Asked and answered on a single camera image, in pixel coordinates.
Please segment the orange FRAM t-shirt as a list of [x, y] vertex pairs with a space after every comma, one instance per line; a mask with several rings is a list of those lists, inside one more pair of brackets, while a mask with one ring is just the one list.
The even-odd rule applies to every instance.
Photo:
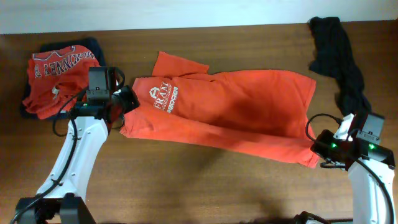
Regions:
[[288, 70], [208, 69], [160, 52], [152, 75], [134, 81], [140, 105], [126, 114], [122, 135], [316, 166], [307, 126], [314, 79]]

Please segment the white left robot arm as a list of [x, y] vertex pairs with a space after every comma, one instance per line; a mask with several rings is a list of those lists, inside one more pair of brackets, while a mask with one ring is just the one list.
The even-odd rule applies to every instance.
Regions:
[[115, 92], [85, 88], [68, 111], [70, 118], [60, 154], [35, 197], [20, 198], [11, 223], [94, 223], [86, 203], [88, 181], [113, 123], [139, 107], [129, 86]]

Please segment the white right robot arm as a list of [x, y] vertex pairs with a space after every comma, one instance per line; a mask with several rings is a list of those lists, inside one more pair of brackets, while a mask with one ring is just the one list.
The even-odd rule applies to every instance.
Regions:
[[342, 138], [323, 130], [312, 149], [331, 168], [344, 169], [353, 189], [353, 223], [397, 223], [394, 210], [394, 155], [380, 146], [373, 132], [352, 129]]

